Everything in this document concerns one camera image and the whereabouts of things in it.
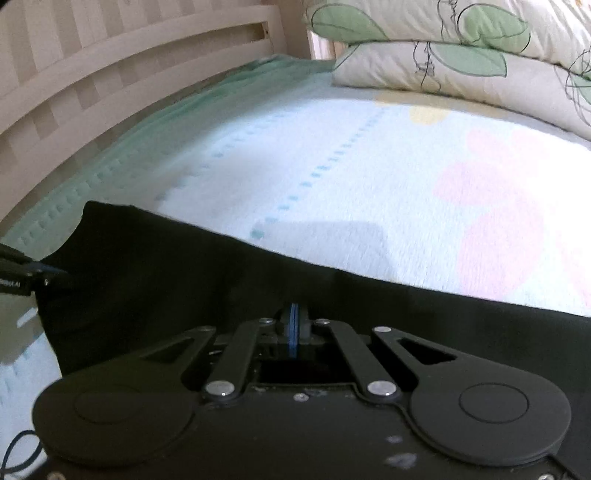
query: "black fabric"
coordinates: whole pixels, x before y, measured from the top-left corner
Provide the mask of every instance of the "black fabric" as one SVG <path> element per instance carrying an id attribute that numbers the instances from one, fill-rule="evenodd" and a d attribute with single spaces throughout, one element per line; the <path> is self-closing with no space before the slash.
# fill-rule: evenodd
<path id="1" fill-rule="evenodd" d="M 287 302 L 359 333 L 390 325 L 540 374 L 569 397 L 560 459 L 591 478 L 591 322 L 585 317 L 373 280 L 311 265 L 134 207 L 86 204 L 44 263 L 74 274 L 70 292 L 39 293 L 62 373 L 198 325 L 231 332 Z"/>

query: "pink pattern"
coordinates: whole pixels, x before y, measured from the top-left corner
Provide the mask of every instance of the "pink pattern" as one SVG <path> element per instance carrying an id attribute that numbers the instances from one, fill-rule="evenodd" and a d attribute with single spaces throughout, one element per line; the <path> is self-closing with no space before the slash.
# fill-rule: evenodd
<path id="1" fill-rule="evenodd" d="M 519 129 L 509 146 L 473 130 L 467 146 L 476 159 L 450 165 L 435 186 L 434 194 L 454 205 L 488 208 L 466 229 L 460 245 L 456 269 L 463 294 L 503 300 L 541 257 L 544 219 L 519 186 L 536 169 L 539 157 L 531 150 L 540 142 L 535 136 Z"/>

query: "blue dotted line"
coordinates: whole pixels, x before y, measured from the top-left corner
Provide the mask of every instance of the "blue dotted line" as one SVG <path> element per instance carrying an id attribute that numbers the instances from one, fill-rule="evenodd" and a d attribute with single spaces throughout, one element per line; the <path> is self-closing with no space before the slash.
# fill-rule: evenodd
<path id="1" fill-rule="evenodd" d="M 260 133 L 261 131 L 269 128 L 277 120 L 289 117 L 294 113 L 299 112 L 303 108 L 303 106 L 293 107 L 285 110 L 284 112 L 275 113 L 274 115 L 267 117 L 257 125 L 254 125 L 254 127 L 250 125 L 248 129 L 243 133 L 243 135 L 238 134 L 234 136 L 232 140 L 227 142 L 222 148 L 217 149 L 212 154 L 212 158 L 223 158 L 229 150 L 233 149 L 236 146 L 236 144 L 246 141 L 246 139 L 244 138 L 244 134 L 255 135 L 256 133 Z"/>
<path id="2" fill-rule="evenodd" d="M 351 138 L 349 138 L 349 140 L 347 140 L 345 143 L 343 143 L 338 150 L 333 151 L 330 156 L 327 158 L 327 160 L 329 162 L 333 162 L 333 163 L 338 163 L 340 162 L 344 156 L 347 154 L 347 152 L 354 146 L 354 144 L 363 137 L 363 135 L 368 132 L 370 129 L 372 129 L 380 120 L 380 118 L 382 117 L 382 115 L 384 114 L 384 109 L 381 109 L 378 113 L 376 113 L 374 116 L 370 117 L 368 119 L 367 122 L 365 122 L 365 124 L 363 124 L 361 127 L 358 128 L 357 132 L 355 132 L 355 134 L 353 134 L 351 136 Z M 318 165 L 313 172 L 310 173 L 310 177 L 312 177 L 313 179 L 319 179 L 322 177 L 322 174 L 324 172 L 328 172 L 331 169 L 330 165 Z M 306 181 L 302 181 L 300 183 L 300 187 L 303 187 L 305 189 L 309 189 L 312 188 L 314 186 L 314 183 L 312 181 L 306 180 Z M 286 211 L 286 210 L 290 210 L 291 205 L 295 202 L 298 201 L 298 196 L 297 195 L 289 195 L 287 197 L 287 202 L 282 202 L 278 205 L 277 210 L 280 211 Z M 265 218 L 265 223 L 266 224 L 272 224 L 272 223 L 277 223 L 279 221 L 279 219 L 275 216 L 269 216 Z M 253 230 L 251 230 L 251 238 L 254 240 L 260 240 L 261 238 L 263 238 L 265 236 L 265 232 L 259 228 L 253 228 Z"/>

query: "silver screw head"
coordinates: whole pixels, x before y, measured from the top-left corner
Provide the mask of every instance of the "silver screw head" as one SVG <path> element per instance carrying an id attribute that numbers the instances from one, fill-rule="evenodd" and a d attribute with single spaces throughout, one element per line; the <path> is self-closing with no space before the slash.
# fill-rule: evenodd
<path id="1" fill-rule="evenodd" d="M 392 382 L 377 380 L 368 385 L 368 392 L 378 397 L 389 397 L 394 395 L 398 388 Z"/>
<path id="2" fill-rule="evenodd" d="M 205 385 L 205 391 L 215 397 L 227 397 L 235 390 L 234 384 L 226 380 L 216 380 Z"/>

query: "bed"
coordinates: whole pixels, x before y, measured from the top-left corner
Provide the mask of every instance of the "bed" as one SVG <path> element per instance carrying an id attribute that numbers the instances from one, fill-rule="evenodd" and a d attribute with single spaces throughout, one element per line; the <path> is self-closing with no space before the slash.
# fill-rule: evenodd
<path id="1" fill-rule="evenodd" d="M 0 96 L 0 242 L 41 258 L 86 201 L 132 204 L 367 277 L 591 314 L 588 141 L 478 103 L 333 86 L 334 62 L 284 55 L 274 6 L 196 0 L 163 18 L 164 4 L 138 27 L 121 2 L 106 38 Z M 60 371 L 34 302 L 0 311 L 2 452 Z"/>

